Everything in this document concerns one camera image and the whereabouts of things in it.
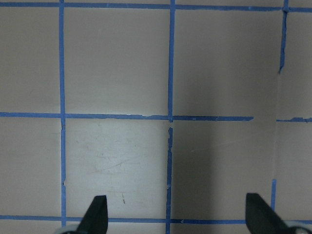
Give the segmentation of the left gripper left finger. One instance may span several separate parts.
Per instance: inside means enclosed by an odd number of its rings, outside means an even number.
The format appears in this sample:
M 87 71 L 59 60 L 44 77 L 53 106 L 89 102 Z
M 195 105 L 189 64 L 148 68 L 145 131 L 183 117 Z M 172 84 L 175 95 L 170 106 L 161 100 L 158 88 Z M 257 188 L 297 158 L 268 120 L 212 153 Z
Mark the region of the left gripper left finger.
M 76 229 L 77 234 L 106 234 L 108 230 L 107 197 L 95 196 L 82 221 Z

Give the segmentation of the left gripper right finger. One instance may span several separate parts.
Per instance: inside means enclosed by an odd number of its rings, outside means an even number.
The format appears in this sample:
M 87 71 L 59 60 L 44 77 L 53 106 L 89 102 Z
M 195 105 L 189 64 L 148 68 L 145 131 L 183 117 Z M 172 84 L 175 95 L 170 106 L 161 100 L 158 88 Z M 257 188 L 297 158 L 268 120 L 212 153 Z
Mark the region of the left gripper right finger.
M 293 229 L 257 193 L 246 194 L 245 222 L 251 234 L 293 233 Z

